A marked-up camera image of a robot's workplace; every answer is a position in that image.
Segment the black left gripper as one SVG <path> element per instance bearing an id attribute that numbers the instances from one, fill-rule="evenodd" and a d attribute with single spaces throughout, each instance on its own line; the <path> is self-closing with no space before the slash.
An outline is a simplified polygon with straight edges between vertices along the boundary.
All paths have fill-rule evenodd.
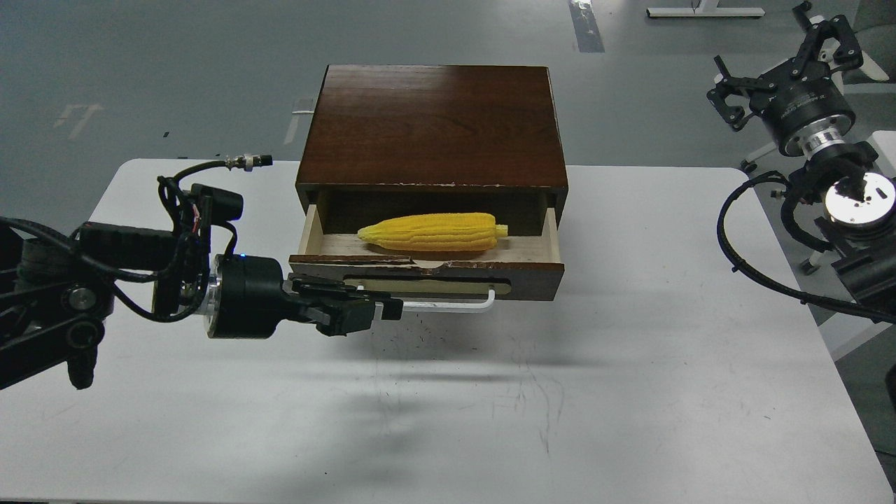
<path id="1" fill-rule="evenodd" d="M 289 274 L 287 284 L 300 296 L 289 304 L 276 259 L 216 255 L 206 293 L 208 338 L 265 340 L 285 318 L 310 323 L 326 336 L 346 336 L 371 328 L 378 307 L 384 320 L 399 320 L 403 315 L 403 300 L 383 291 L 306 274 Z"/>

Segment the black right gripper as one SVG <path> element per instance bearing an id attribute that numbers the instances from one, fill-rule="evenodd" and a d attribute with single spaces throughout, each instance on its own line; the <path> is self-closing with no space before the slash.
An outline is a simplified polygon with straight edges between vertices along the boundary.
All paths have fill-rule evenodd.
<path id="1" fill-rule="evenodd" d="M 863 50 L 845 15 L 811 20 L 812 6 L 802 2 L 791 9 L 804 32 L 791 68 L 790 63 L 782 62 L 759 77 L 735 77 L 716 55 L 713 61 L 719 73 L 706 93 L 717 114 L 735 132 L 751 118 L 761 118 L 778 152 L 786 157 L 803 156 L 799 142 L 809 137 L 803 132 L 809 125 L 835 127 L 843 135 L 855 123 L 855 112 L 832 74 L 863 66 Z"/>

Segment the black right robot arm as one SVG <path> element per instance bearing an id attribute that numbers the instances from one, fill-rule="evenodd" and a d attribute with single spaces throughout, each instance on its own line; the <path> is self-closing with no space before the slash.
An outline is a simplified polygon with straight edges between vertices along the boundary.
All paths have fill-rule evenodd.
<path id="1" fill-rule="evenodd" d="M 715 232 L 734 272 L 803 304 L 815 305 L 875 323 L 894 323 L 894 178 L 876 168 L 878 153 L 867 141 L 851 143 L 855 124 L 837 77 L 857 70 L 865 57 L 845 16 L 810 18 L 812 4 L 792 9 L 804 31 L 794 57 L 756 77 L 735 77 L 721 57 L 720 74 L 708 101 L 726 124 L 739 131 L 759 118 L 778 152 L 803 157 L 791 175 L 768 171 L 746 181 L 723 203 Z M 851 301 L 796 290 L 752 267 L 731 245 L 726 217 L 731 205 L 750 188 L 775 183 L 782 199 L 780 221 L 798 243 L 817 256 L 835 252 L 832 263 Z"/>

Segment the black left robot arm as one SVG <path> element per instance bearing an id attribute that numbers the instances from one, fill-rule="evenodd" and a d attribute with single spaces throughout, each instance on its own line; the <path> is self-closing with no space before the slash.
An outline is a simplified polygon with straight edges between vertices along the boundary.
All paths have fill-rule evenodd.
<path id="1" fill-rule="evenodd" d="M 35 221 L 2 219 L 2 386 L 57 365 L 73 387 L 92 386 L 98 347 L 115 301 L 143 319 L 173 323 L 199 314 L 212 339 L 262 340 L 279 322 L 310 323 L 324 335 L 398 320 L 400 299 L 303 274 L 284 278 L 273 258 L 236 253 L 236 192 L 187 176 L 213 168 L 272 165 L 269 155 L 202 162 L 157 178 L 170 230 L 86 221 L 65 235 Z"/>

